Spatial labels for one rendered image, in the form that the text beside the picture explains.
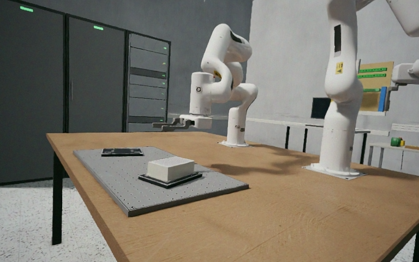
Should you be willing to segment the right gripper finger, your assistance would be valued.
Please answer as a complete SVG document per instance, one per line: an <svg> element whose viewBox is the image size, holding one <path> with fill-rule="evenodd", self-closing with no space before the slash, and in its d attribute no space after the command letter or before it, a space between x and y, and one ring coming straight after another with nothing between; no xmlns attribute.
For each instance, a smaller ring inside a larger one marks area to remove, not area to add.
<svg viewBox="0 0 419 262"><path fill-rule="evenodd" d="M175 129L188 129L189 126L191 125L191 121L192 120L190 120L190 119L183 120L184 126L162 126L161 131L162 132L173 132Z"/></svg>
<svg viewBox="0 0 419 262"><path fill-rule="evenodd" d="M153 128L161 128L162 126L176 126L177 123L183 124L184 118L173 118L172 123L152 123Z"/></svg>

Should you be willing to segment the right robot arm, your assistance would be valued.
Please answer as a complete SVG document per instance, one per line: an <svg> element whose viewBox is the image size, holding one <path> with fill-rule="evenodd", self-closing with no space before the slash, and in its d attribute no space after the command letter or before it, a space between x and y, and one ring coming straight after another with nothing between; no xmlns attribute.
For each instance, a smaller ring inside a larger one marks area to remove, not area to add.
<svg viewBox="0 0 419 262"><path fill-rule="evenodd" d="M249 146L244 143L246 114L258 96L258 89L253 84L241 83L243 70L239 62L249 60L251 55L249 42L234 34L228 25L220 24L214 29L201 62L204 73L191 75L189 113L192 115L210 115L212 103L242 101L229 110L227 141L222 142L226 146ZM213 76L221 82L213 82Z"/></svg>

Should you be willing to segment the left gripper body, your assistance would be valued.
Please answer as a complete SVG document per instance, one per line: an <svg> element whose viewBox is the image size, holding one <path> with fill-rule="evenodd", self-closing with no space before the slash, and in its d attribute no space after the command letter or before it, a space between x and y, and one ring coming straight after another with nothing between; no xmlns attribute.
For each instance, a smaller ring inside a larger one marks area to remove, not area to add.
<svg viewBox="0 0 419 262"><path fill-rule="evenodd" d="M414 63L402 63L393 68L392 82L419 85L419 77L414 74Z"/></svg>

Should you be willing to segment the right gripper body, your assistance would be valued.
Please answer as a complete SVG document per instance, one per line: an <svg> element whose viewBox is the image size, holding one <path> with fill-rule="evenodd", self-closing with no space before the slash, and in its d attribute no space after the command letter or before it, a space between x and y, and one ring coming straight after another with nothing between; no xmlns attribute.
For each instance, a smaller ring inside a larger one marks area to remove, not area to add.
<svg viewBox="0 0 419 262"><path fill-rule="evenodd" d="M197 129L211 129L212 128L212 118L210 116L200 116L200 115L181 115L180 118L190 119L190 127Z"/></svg>

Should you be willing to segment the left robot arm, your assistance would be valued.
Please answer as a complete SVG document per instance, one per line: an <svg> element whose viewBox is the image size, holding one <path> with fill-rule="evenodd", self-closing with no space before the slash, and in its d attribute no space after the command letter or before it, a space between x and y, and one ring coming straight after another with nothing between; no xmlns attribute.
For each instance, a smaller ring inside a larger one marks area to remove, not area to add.
<svg viewBox="0 0 419 262"><path fill-rule="evenodd" d="M357 177L351 169L356 120L363 98L357 78L357 15L374 0L326 0L330 27L330 59L325 92L331 99L324 121L320 163L313 170L330 175ZM419 0L386 0L409 37L419 37ZM336 101L336 102L335 102Z"/></svg>

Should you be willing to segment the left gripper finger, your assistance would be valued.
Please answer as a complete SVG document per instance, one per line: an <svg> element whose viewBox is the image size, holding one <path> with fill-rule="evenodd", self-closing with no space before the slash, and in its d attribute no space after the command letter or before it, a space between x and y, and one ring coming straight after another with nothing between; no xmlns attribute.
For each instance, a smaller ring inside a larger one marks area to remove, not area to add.
<svg viewBox="0 0 419 262"><path fill-rule="evenodd" d="M395 87L389 87L387 89L387 94L386 94L386 100L385 100L385 104L384 104L384 111L389 111L390 108L390 93L391 91L398 91L399 86L406 86L407 84L404 83L397 83L395 84Z"/></svg>

